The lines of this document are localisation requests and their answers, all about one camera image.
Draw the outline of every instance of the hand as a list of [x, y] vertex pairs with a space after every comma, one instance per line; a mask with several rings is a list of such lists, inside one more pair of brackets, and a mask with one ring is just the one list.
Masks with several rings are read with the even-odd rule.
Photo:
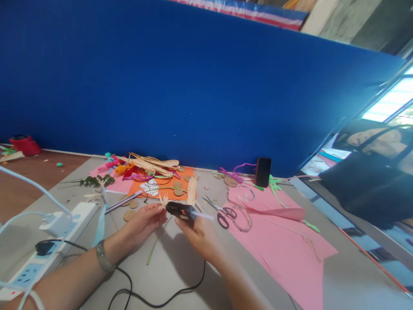
[[140, 208], [122, 230], [127, 231], [132, 246], [135, 246], [145, 241], [156, 227], [166, 221], [166, 210], [162, 204], [151, 204]]
[[197, 217], [193, 229], [178, 217], [175, 218], [175, 223], [188, 238], [195, 251], [213, 266], [217, 267], [220, 262], [225, 260], [227, 254], [224, 245], [217, 236], [210, 220]]

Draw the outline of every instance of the power strip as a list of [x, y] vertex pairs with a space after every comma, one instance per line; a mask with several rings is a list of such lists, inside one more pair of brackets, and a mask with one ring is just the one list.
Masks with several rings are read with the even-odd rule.
[[[76, 242], [77, 238], [90, 222], [97, 209], [98, 207], [94, 203], [79, 203], [72, 211], [73, 223], [70, 227], [66, 240]], [[26, 288], [31, 284], [31, 281], [35, 276], [38, 276], [37, 278], [41, 279], [45, 275], [56, 269], [72, 246], [67, 243], [56, 242], [55, 245], [49, 250], [49, 252], [52, 253], [52, 251], [54, 251], [56, 247], [58, 249], [54, 254], [47, 254], [45, 256], [38, 256], [37, 252], [34, 250], [33, 255], [10, 279], [9, 283]], [[53, 255], [53, 257], [49, 261], [47, 261], [50, 255]], [[18, 296], [20, 293], [21, 291], [13, 290], [10, 288], [2, 288], [0, 290], [0, 308], [7, 302], [12, 300], [14, 297]]]

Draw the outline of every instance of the black scissors handle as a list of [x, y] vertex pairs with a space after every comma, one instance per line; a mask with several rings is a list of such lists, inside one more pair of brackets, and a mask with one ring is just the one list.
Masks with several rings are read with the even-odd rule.
[[229, 217], [232, 217], [232, 219], [235, 220], [235, 219], [237, 218], [237, 213], [236, 213], [233, 209], [228, 208], [228, 207], [223, 207], [222, 209], [225, 211], [225, 213], [226, 213]]
[[220, 224], [220, 226], [223, 229], [228, 229], [229, 228], [229, 224], [227, 219], [221, 214], [221, 212], [218, 212], [216, 215], [216, 219], [218, 220], [218, 224]]

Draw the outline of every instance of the window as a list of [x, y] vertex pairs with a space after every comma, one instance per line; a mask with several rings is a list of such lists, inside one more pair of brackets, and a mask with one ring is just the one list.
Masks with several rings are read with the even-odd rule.
[[413, 66], [362, 116], [390, 125], [413, 124]]

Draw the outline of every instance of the red container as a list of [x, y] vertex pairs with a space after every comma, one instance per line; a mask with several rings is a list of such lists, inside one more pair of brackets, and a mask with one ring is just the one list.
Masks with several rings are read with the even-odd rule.
[[10, 143], [13, 144], [18, 151], [22, 151], [24, 156], [33, 156], [42, 152], [40, 146], [31, 138], [31, 136], [14, 136], [10, 139]]

